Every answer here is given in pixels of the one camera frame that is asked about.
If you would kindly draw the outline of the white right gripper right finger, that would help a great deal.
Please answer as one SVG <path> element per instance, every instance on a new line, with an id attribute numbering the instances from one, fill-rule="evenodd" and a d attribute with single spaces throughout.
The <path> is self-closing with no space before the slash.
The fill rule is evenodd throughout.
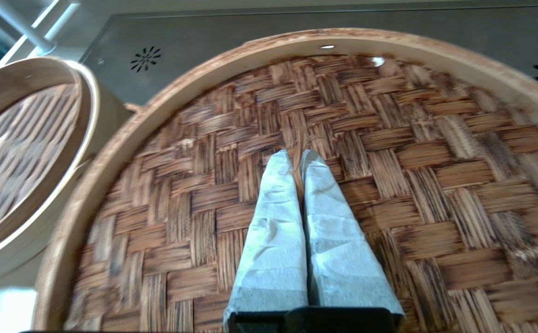
<path id="1" fill-rule="evenodd" d="M 385 308 L 404 316 L 330 167 L 315 150 L 303 153 L 301 175 L 310 304 Z"/>

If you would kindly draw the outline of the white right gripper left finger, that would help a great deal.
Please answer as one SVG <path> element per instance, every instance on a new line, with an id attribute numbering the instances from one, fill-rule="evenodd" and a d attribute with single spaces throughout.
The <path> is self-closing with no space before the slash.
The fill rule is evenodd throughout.
<path id="1" fill-rule="evenodd" d="M 261 177 L 256 209 L 224 312 L 281 312 L 308 306 L 305 233 L 286 150 L 273 154 Z"/>

